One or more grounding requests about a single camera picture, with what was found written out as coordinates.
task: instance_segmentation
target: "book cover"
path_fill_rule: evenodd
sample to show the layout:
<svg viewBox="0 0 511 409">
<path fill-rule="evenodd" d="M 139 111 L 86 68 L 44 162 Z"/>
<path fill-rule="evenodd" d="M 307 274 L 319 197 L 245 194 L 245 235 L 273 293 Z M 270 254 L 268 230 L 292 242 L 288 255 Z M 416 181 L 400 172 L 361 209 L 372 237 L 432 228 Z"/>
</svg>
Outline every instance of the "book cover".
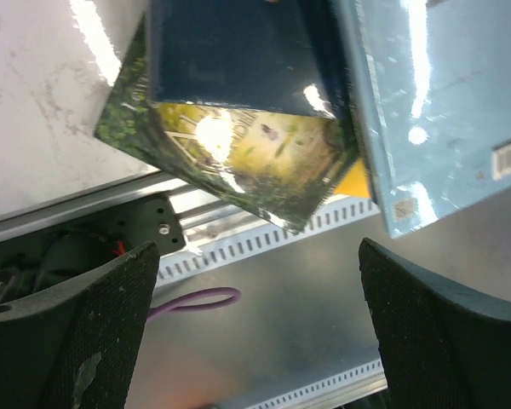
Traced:
<svg viewBox="0 0 511 409">
<path fill-rule="evenodd" d="M 155 101 L 348 114 L 329 0 L 151 0 L 147 10 Z"/>
<path fill-rule="evenodd" d="M 511 187 L 511 0 L 333 0 L 392 237 Z"/>
<path fill-rule="evenodd" d="M 301 231 L 358 158 L 340 121 L 147 98 L 145 30 L 138 30 L 95 136 L 254 213 Z"/>
</svg>

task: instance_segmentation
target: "light blue book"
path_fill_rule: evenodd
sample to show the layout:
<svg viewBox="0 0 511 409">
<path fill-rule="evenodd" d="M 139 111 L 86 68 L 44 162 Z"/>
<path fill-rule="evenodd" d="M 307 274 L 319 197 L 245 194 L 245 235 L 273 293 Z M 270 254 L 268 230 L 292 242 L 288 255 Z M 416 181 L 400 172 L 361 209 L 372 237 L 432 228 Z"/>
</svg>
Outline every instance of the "light blue book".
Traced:
<svg viewBox="0 0 511 409">
<path fill-rule="evenodd" d="M 511 187 L 511 0 L 333 0 L 392 237 Z"/>
</svg>

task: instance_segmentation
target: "white label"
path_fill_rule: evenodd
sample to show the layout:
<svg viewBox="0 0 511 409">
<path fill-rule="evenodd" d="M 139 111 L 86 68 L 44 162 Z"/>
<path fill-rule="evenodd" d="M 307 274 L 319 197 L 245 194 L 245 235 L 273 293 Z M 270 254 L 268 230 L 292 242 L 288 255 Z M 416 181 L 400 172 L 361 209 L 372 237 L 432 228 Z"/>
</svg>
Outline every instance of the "white label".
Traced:
<svg viewBox="0 0 511 409">
<path fill-rule="evenodd" d="M 414 198 L 401 199 L 393 207 L 393 219 L 396 222 L 401 222 L 414 215 L 416 215 L 416 199 Z"/>
<path fill-rule="evenodd" d="M 492 153 L 493 179 L 498 181 L 511 175 L 511 143 L 496 149 Z"/>
</svg>

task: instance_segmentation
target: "screw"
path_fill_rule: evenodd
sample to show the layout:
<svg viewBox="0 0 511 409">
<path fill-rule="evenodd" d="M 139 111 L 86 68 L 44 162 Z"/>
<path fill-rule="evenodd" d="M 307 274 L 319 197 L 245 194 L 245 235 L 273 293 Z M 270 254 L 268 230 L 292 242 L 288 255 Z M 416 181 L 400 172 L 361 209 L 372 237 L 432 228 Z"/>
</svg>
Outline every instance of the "screw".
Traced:
<svg viewBox="0 0 511 409">
<path fill-rule="evenodd" d="M 166 236 L 170 233 L 170 226 L 168 224 L 159 224 L 159 234 L 162 234 L 163 236 Z"/>
</svg>

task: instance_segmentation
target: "green foliage illustration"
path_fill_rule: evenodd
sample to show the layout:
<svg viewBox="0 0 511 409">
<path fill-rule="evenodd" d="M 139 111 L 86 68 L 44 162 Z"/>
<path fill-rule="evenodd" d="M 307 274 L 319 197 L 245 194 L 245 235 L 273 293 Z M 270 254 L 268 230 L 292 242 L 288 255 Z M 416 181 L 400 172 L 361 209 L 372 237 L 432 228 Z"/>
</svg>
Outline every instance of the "green foliage illustration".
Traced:
<svg viewBox="0 0 511 409">
<path fill-rule="evenodd" d="M 150 104 L 144 35 L 142 22 L 95 137 L 229 203 L 267 219 L 277 216 L 290 230 L 301 230 L 358 157 L 349 119 L 340 124 L 276 113 Z M 222 141 L 224 124 L 235 131 Z M 227 158 L 222 160 L 224 150 Z"/>
</svg>

